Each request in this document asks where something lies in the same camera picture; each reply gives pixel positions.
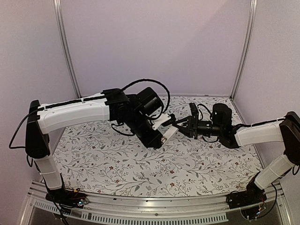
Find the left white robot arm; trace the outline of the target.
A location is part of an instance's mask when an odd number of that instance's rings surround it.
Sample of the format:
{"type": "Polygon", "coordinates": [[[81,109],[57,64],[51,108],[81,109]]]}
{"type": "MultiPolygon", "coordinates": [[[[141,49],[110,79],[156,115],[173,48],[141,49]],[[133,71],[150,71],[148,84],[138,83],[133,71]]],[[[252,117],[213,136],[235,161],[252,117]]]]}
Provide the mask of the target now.
{"type": "Polygon", "coordinates": [[[63,179],[49,148],[49,133],[61,128],[93,121],[116,121],[116,126],[127,125],[146,148],[159,149],[165,137],[158,127],[171,117],[157,93],[150,87],[137,94],[125,94],[125,90],[137,83],[152,82],[166,88],[153,79],[140,79],[119,89],[55,104],[40,104],[34,100],[29,113],[21,122],[26,123],[26,154],[33,159],[46,187],[59,203],[66,203],[70,194],[64,189],[63,179]]]}

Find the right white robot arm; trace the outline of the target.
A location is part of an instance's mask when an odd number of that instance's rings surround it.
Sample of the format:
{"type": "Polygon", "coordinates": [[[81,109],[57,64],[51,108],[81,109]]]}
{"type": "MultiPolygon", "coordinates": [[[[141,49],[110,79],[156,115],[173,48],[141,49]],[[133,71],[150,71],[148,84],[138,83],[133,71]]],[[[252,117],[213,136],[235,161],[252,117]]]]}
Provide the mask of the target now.
{"type": "Polygon", "coordinates": [[[172,125],[183,135],[197,139],[198,136],[217,137],[229,149],[237,149],[257,143],[282,142],[285,150],[247,185],[242,200],[253,204],[265,189],[300,164],[300,118],[295,112],[286,116],[256,124],[232,125],[232,110],[225,104],[214,104],[210,120],[199,119],[199,109],[190,103],[191,115],[175,121],[172,125]]]}

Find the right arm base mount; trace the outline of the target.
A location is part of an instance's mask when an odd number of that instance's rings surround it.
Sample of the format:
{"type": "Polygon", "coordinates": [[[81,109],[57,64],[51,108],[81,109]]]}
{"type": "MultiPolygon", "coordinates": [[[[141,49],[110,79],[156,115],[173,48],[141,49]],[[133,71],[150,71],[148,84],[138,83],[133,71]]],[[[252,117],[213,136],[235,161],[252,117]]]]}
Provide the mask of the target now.
{"type": "Polygon", "coordinates": [[[241,192],[232,191],[226,196],[226,203],[230,209],[257,204],[266,200],[267,196],[264,191],[260,191],[258,194],[247,190],[241,192]]]}

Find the white remote control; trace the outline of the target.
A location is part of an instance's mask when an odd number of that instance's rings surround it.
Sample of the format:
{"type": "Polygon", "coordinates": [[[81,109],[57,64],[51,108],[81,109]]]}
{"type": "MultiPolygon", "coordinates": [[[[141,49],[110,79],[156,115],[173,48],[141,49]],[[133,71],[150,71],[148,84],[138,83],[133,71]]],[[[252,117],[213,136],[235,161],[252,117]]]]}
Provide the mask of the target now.
{"type": "Polygon", "coordinates": [[[178,132],[178,128],[171,126],[167,129],[167,131],[163,134],[163,137],[167,138],[165,143],[162,143],[163,145],[166,144],[170,139],[178,132]]]}

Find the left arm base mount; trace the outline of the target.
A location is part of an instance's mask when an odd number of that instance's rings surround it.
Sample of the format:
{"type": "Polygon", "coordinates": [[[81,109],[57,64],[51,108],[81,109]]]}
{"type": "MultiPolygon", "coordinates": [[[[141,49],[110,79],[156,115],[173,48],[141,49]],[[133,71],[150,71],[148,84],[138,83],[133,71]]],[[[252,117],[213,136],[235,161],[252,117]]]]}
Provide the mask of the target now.
{"type": "Polygon", "coordinates": [[[47,190],[46,200],[58,203],[68,208],[83,208],[89,203],[87,195],[80,192],[80,189],[66,190],[63,188],[57,190],[47,190]]]}

